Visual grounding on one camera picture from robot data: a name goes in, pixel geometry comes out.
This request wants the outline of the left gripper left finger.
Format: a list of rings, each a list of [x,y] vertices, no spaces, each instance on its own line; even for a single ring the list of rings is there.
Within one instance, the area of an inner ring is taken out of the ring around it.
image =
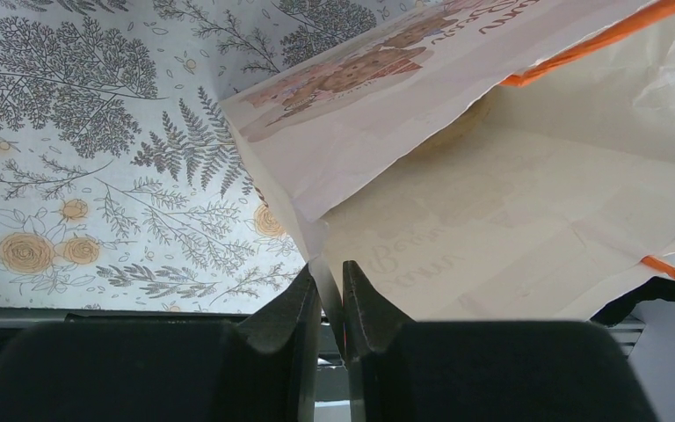
[[[322,305],[303,267],[232,328],[221,364],[222,421],[312,421]]]

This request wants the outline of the floral table mat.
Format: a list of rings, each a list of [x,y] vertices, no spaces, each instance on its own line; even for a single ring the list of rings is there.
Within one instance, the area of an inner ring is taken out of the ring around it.
[[[301,270],[219,102],[412,1],[0,1],[0,308],[251,313]]]

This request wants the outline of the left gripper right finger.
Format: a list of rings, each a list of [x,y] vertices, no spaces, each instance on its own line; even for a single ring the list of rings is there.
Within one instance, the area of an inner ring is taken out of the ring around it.
[[[392,344],[411,318],[376,290],[354,260],[343,263],[343,309],[352,420],[405,421],[408,382]]]

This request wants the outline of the beige paper bag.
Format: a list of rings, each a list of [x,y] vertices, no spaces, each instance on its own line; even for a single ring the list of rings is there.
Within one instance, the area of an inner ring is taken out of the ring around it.
[[[446,1],[221,108],[335,331],[580,319],[675,254],[675,1]]]

